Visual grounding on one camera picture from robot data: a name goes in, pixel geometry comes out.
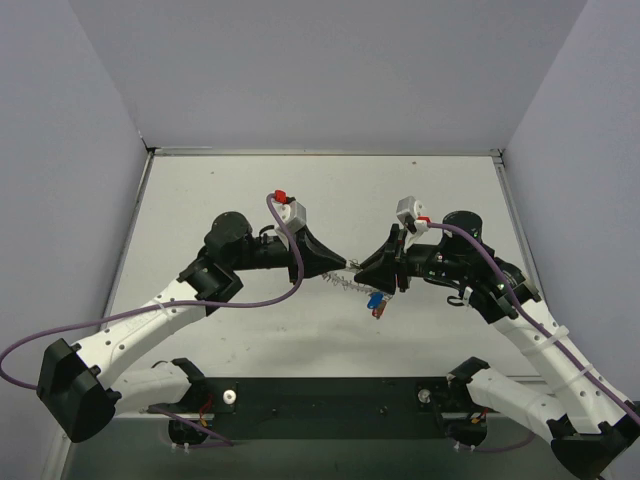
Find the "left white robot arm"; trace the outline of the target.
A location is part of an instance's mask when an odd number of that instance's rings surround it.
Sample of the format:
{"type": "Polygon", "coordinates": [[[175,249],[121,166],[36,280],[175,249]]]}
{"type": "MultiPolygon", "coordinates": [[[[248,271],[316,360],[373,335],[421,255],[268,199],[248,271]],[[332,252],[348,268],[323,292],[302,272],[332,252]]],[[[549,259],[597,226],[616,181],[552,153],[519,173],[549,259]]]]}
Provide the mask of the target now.
{"type": "Polygon", "coordinates": [[[345,259],[311,234],[301,205],[273,207],[275,235],[253,236],[244,215],[225,212],[214,219],[196,259],[132,316],[74,344],[59,339],[46,348],[36,394],[72,442],[93,437],[118,414],[156,403],[187,412],[202,405],[206,378],[189,361],[177,359],[156,370],[129,368],[228,303],[243,286],[239,272],[285,268],[299,286],[345,268],[345,259]]]}

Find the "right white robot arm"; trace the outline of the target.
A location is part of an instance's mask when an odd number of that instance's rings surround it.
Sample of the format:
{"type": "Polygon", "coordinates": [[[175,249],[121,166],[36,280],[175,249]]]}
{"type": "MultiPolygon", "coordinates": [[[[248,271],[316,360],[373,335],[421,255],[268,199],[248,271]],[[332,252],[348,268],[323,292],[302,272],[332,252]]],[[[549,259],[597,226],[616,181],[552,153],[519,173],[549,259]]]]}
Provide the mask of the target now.
{"type": "Polygon", "coordinates": [[[574,477],[602,478],[639,438],[638,405],[587,361],[526,275],[483,243],[479,215],[454,211],[436,225],[415,213],[398,219],[355,281],[388,295],[406,291],[413,278],[456,290],[458,305],[509,340],[551,392],[536,392],[476,357],[448,373],[449,389],[465,404],[498,412],[545,440],[574,477]],[[439,243],[418,243],[433,227],[442,233],[439,243]]]}

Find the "large metal keyring with loops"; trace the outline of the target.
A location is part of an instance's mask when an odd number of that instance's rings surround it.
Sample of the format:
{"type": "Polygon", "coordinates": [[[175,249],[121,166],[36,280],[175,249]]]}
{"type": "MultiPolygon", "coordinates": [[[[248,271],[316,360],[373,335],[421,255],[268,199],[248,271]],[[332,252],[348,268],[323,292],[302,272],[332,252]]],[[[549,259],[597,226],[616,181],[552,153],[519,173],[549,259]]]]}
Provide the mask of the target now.
{"type": "Polygon", "coordinates": [[[321,278],[332,286],[342,288],[345,291],[354,291],[365,295],[378,293],[378,289],[355,280],[355,275],[360,271],[361,263],[356,259],[350,259],[343,269],[323,273],[321,278]]]}

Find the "red key tag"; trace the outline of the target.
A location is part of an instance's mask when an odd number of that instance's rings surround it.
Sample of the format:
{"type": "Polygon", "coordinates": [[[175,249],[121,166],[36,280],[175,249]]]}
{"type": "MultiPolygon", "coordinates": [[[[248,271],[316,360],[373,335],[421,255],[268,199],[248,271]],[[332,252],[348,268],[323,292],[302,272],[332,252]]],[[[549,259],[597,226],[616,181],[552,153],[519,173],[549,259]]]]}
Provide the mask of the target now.
{"type": "Polygon", "coordinates": [[[376,319],[380,319],[383,314],[384,314],[384,310],[386,308],[387,302],[386,301],[381,301],[373,310],[372,310],[372,316],[375,317],[376,319]]]}

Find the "blue key tag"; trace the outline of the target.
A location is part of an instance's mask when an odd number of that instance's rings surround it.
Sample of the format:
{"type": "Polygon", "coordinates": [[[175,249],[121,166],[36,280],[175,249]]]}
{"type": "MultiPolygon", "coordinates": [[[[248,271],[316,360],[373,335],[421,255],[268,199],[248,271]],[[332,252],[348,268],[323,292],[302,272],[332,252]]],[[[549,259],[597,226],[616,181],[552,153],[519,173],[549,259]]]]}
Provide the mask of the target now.
{"type": "Polygon", "coordinates": [[[383,301],[384,295],[381,293],[373,293],[369,296],[367,308],[370,310],[376,309],[383,301]]]}

